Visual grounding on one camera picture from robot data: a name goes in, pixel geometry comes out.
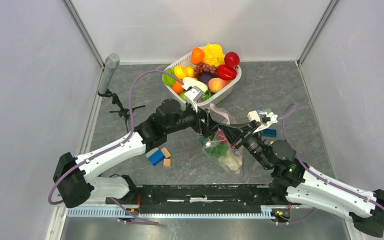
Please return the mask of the clear zip top bag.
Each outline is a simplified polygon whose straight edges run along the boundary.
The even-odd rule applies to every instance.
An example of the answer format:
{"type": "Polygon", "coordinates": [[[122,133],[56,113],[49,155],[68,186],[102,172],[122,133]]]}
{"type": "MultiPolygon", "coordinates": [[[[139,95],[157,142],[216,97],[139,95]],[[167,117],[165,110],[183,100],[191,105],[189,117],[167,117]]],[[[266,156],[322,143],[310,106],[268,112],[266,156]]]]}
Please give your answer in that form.
{"type": "MultiPolygon", "coordinates": [[[[213,103],[208,108],[211,118],[219,123],[232,125],[237,121],[224,108],[216,107],[213,103]]],[[[243,152],[244,148],[231,148],[230,142],[221,130],[217,130],[214,134],[205,137],[198,137],[202,145],[201,151],[208,159],[217,163],[227,172],[240,175],[243,171],[243,152]]]]}

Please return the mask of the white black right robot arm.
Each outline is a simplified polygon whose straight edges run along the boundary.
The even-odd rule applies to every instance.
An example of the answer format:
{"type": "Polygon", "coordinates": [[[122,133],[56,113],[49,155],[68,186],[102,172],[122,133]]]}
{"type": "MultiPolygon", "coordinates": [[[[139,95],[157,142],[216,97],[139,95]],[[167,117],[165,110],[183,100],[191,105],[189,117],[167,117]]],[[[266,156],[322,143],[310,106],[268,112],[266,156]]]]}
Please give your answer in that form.
{"type": "Polygon", "coordinates": [[[297,158],[287,140],[266,143],[255,130],[255,120],[247,124],[220,124],[231,147],[244,147],[266,170],[273,181],[269,199],[323,210],[345,219],[358,231],[376,238],[384,235],[384,190],[353,187],[334,179],[297,158]]]}

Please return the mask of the green leafy bok choy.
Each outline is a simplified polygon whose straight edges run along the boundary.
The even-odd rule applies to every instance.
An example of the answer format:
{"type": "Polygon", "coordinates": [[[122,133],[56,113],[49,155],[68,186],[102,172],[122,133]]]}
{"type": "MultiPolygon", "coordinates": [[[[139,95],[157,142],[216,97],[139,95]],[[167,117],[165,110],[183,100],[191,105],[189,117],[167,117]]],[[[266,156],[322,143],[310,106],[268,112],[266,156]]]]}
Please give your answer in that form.
{"type": "Polygon", "coordinates": [[[213,162],[227,172],[239,175],[243,168],[243,148],[230,148],[228,144],[210,141],[204,144],[202,151],[213,162]]]}

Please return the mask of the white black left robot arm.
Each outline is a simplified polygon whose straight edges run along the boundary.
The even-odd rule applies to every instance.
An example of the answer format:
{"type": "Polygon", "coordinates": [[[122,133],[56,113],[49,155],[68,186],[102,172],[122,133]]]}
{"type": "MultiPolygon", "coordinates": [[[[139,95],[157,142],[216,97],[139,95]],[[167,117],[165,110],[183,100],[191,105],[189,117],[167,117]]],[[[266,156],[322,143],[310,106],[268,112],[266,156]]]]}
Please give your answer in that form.
{"type": "Polygon", "coordinates": [[[178,101],[164,100],[153,114],[120,139],[89,153],[73,156],[70,152],[59,157],[53,174],[54,185],[48,195],[51,205],[64,204],[68,209],[78,207],[101,189],[94,180],[115,165],[143,155],[167,141],[168,135],[193,129],[205,137],[219,128],[208,110],[194,109],[188,103],[182,109],[178,101]]]}

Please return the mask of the white radish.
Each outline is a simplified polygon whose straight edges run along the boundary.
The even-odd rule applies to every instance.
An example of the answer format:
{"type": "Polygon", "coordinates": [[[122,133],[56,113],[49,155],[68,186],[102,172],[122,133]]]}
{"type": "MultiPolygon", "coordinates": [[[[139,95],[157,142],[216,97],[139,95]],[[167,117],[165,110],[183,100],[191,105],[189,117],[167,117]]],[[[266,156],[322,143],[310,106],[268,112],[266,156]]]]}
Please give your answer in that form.
{"type": "Polygon", "coordinates": [[[205,83],[195,79],[194,77],[184,77],[182,81],[184,84],[187,84],[191,87],[198,87],[204,93],[209,90],[208,86],[205,83]]]}

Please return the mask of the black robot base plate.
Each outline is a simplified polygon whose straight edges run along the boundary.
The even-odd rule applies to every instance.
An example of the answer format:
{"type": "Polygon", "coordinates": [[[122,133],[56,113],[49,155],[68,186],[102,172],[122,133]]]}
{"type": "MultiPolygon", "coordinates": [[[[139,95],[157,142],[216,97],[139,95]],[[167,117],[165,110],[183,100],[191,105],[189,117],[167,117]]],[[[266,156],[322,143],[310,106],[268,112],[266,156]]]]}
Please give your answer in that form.
{"type": "Polygon", "coordinates": [[[144,184],[117,202],[125,208],[137,205],[141,214],[257,214],[261,206],[288,205],[285,197],[259,184],[144,184]]]}

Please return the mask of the red tomato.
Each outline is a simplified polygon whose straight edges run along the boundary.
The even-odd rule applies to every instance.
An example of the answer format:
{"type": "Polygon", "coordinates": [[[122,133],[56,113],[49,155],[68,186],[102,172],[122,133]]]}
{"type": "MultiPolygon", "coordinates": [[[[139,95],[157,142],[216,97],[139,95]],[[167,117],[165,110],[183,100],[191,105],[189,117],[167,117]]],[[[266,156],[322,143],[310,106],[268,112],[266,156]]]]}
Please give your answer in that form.
{"type": "Polygon", "coordinates": [[[215,133],[215,140],[217,142],[220,142],[222,144],[228,144],[229,141],[227,140],[225,134],[223,133],[223,131],[221,130],[218,130],[216,133],[215,133]]]}

